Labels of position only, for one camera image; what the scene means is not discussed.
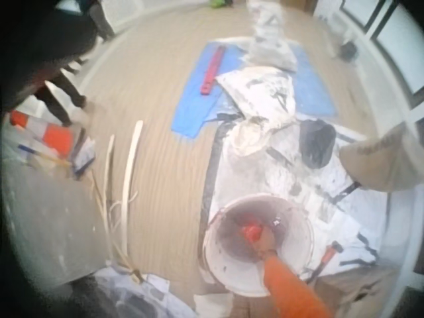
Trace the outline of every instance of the red tool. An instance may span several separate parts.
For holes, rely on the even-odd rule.
[[[316,270],[312,272],[312,275],[310,278],[306,280],[306,284],[309,284],[312,282],[318,275],[323,271],[323,269],[327,266],[327,264],[330,262],[330,260],[333,258],[333,256],[336,253],[343,252],[343,247],[336,241],[331,243],[331,246],[328,246],[325,250],[324,256],[321,259],[321,263],[319,263]]]
[[[213,81],[215,80],[215,76],[218,73],[219,66],[221,65],[223,56],[225,53],[225,46],[220,45],[218,49],[215,51],[211,63],[207,68],[205,79],[203,80],[203,84],[200,87],[200,94],[209,95],[212,90]]]
[[[263,227],[257,222],[251,222],[248,225],[242,227],[241,231],[245,239],[250,243],[254,243],[260,239]]]

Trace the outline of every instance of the orange traffic cone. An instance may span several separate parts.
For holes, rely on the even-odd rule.
[[[9,120],[12,125],[21,126],[35,139],[55,149],[63,158],[67,158],[74,148],[75,138],[68,128],[48,123],[20,111],[11,111]]]

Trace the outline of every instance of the wooden floor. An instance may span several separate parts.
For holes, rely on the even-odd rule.
[[[323,25],[289,10],[286,34],[307,50],[339,111],[338,122],[374,134],[366,100],[349,66],[329,57]],[[180,9],[136,25],[86,87],[95,111],[95,175],[103,183],[107,143],[116,135],[113,197],[122,196],[134,125],[144,121],[129,205],[129,252],[141,272],[167,278],[189,305],[199,291],[197,236],[205,173],[215,134],[206,125],[195,140],[170,130],[186,80],[208,40],[251,35],[244,6]]]

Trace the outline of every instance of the plastic bucket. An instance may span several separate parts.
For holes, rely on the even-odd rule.
[[[264,268],[241,227],[254,217],[274,232],[277,253],[295,274],[309,263],[313,249],[307,213],[289,201],[259,193],[231,202],[209,224],[203,241],[203,261],[215,280],[246,297],[269,295],[263,284]]]

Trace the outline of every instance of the orange sleeve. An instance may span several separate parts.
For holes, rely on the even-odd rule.
[[[324,303],[277,256],[264,262],[264,284],[284,318],[330,318]]]

